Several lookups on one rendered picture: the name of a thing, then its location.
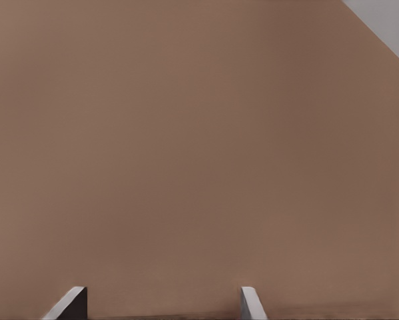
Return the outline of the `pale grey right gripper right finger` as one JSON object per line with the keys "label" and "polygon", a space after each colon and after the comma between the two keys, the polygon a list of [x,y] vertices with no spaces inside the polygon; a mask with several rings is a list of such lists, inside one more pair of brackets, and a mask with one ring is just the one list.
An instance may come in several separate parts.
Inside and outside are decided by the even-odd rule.
{"label": "pale grey right gripper right finger", "polygon": [[254,287],[240,288],[240,319],[268,320],[258,293]]}

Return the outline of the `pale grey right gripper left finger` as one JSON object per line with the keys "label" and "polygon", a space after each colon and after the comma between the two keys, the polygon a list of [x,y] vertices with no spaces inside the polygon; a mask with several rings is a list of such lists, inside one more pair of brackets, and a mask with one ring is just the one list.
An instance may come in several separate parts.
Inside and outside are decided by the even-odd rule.
{"label": "pale grey right gripper left finger", "polygon": [[44,316],[44,320],[87,320],[87,287],[71,288]]}

